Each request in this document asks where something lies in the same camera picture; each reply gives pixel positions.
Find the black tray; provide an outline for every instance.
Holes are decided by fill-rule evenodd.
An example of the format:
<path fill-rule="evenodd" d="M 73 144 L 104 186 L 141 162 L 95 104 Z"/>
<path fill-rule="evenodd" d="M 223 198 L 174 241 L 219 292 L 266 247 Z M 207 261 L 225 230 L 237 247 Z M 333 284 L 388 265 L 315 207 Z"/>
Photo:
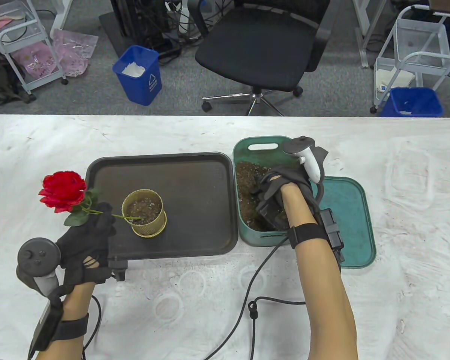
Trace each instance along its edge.
<path fill-rule="evenodd" d="M 141 238 L 117 219 L 111 261 L 221 255 L 237 243 L 233 165 L 225 154 L 104 157 L 88 167 L 87 183 L 118 215 L 134 190 L 152 189 L 163 199 L 168 221 L 155 238 Z"/>

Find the red rose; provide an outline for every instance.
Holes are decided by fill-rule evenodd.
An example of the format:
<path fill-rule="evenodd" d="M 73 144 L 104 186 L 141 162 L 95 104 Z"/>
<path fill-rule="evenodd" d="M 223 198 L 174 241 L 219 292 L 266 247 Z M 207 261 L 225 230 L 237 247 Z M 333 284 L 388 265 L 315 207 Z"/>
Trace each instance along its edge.
<path fill-rule="evenodd" d="M 42 203 L 55 207 L 56 213 L 72 212 L 74 206 L 85 198 L 87 183 L 74 171 L 58 171 L 43 179 L 43 189 L 38 193 Z"/>

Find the pink bag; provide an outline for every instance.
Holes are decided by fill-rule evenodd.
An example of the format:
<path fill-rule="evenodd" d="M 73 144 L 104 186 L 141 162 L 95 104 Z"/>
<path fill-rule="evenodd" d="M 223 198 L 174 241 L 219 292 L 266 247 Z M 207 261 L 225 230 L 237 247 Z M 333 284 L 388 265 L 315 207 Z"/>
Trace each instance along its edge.
<path fill-rule="evenodd" d="M 44 43 L 34 43 L 17 50 L 12 57 L 34 78 L 40 79 L 52 74 L 57 65 L 50 49 Z"/>
<path fill-rule="evenodd" d="M 85 72 L 97 41 L 98 36 L 55 29 L 53 49 L 65 75 L 77 77 Z M 12 56 L 34 79 L 50 75 L 57 67 L 50 49 L 41 42 L 22 48 Z"/>

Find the blue trash bin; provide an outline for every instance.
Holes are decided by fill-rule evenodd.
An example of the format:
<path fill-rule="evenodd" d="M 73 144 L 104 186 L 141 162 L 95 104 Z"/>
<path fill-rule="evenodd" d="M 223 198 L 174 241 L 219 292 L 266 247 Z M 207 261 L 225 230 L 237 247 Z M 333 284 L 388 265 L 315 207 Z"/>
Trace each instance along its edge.
<path fill-rule="evenodd" d="M 396 87 L 380 114 L 386 118 L 439 118 L 443 108 L 435 91 L 427 87 Z"/>
<path fill-rule="evenodd" d="M 145 68 L 145 72 L 140 77 L 122 73 L 124 68 L 133 62 Z M 112 69 L 117 74 L 127 98 L 134 103 L 148 106 L 162 89 L 158 53 L 154 50 L 137 45 L 130 46 Z"/>

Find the chair backrest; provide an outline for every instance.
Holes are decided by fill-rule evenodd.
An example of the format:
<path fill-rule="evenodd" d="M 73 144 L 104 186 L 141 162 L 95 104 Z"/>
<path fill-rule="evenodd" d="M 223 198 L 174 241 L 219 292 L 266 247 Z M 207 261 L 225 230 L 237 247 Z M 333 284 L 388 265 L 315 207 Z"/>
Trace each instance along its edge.
<path fill-rule="evenodd" d="M 330 0 L 234 0 L 234 2 L 235 6 L 251 4 L 280 9 L 320 24 Z"/>

